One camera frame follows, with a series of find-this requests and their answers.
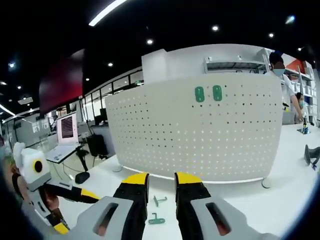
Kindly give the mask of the person's left hand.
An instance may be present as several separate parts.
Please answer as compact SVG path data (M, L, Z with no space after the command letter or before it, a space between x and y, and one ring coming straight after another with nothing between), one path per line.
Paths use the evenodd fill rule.
M64 219L60 209L59 209L59 199L56 195L49 191L45 191L45 199L48 208L60 219Z

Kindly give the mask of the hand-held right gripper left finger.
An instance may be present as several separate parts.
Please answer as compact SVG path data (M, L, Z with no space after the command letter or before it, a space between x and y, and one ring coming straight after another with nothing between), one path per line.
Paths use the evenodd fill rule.
M149 174L123 180L114 195L105 196L77 219L73 240L141 240L147 220Z

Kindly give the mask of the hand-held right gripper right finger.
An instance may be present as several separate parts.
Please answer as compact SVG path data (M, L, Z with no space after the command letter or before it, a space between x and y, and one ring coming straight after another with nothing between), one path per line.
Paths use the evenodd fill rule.
M249 240L245 215L218 196L202 180L184 172L174 174L176 219L184 240Z

